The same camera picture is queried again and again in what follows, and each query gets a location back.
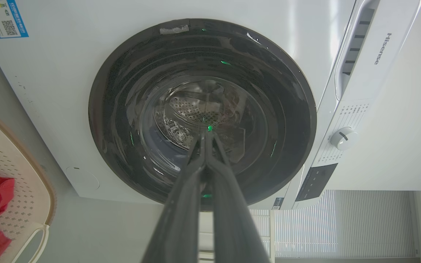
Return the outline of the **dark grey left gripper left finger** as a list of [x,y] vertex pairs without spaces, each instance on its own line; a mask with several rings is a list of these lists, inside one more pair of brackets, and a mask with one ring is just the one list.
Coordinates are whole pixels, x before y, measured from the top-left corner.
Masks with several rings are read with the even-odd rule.
[[197,263],[205,137],[195,137],[165,203],[143,263]]

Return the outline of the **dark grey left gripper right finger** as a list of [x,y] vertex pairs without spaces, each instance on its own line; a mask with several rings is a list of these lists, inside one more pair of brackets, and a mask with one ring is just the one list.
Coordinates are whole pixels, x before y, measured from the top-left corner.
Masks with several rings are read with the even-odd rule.
[[229,159],[213,131],[205,133],[205,163],[212,186],[215,262],[269,263]]

